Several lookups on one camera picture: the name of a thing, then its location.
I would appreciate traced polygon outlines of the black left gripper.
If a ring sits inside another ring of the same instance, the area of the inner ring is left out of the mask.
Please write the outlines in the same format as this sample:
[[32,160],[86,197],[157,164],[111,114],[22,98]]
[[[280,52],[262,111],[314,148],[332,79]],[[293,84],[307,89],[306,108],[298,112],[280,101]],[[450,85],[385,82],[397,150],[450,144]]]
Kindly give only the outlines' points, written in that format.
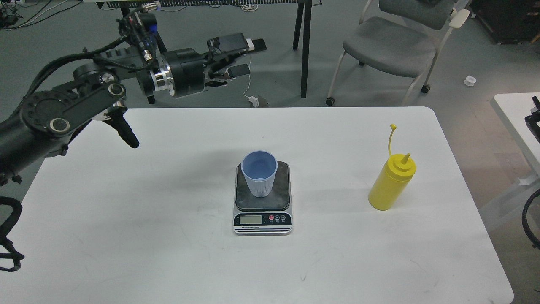
[[[231,67],[238,58],[267,50],[264,39],[246,38],[243,33],[214,37],[207,41],[208,52],[199,53],[192,48],[167,51],[162,54],[164,65],[170,72],[168,92],[174,98],[200,94],[205,87],[228,85],[237,77],[249,75],[248,64]],[[208,68],[220,68],[208,71]]]

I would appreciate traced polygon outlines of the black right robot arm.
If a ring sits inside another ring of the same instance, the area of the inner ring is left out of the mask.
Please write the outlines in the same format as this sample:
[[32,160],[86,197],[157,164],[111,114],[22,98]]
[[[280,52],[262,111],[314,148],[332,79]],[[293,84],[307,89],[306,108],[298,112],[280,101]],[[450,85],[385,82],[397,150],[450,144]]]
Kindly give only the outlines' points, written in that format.
[[[532,97],[533,104],[535,106],[535,110],[532,110],[532,113],[525,117],[525,124],[528,127],[529,131],[534,135],[534,138],[540,142],[540,127],[539,127],[539,121],[540,121],[540,102],[539,98],[537,96]],[[529,207],[534,202],[536,198],[538,198],[540,194],[540,190],[536,190],[533,192],[528,200],[525,202],[523,211],[521,212],[521,225],[523,227],[525,235],[528,237],[530,242],[532,243],[533,248],[539,249],[540,248],[540,241],[534,235],[532,232],[529,223],[528,223],[528,211]]]

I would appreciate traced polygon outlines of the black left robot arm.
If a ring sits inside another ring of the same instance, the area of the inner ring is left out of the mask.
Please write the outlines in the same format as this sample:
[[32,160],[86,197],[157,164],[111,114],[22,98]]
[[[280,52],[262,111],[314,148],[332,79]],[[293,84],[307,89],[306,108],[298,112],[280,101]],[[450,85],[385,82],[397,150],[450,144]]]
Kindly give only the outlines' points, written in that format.
[[93,120],[116,130],[130,147],[139,141],[124,119],[127,89],[137,79],[150,104],[155,92],[174,98],[199,94],[250,73],[235,60],[266,50],[263,39],[243,33],[208,40],[208,51],[166,50],[153,11],[158,1],[118,19],[120,37],[94,51],[60,57],[46,64],[13,114],[1,123],[1,185],[21,183],[21,171],[35,161],[64,156],[69,144]]

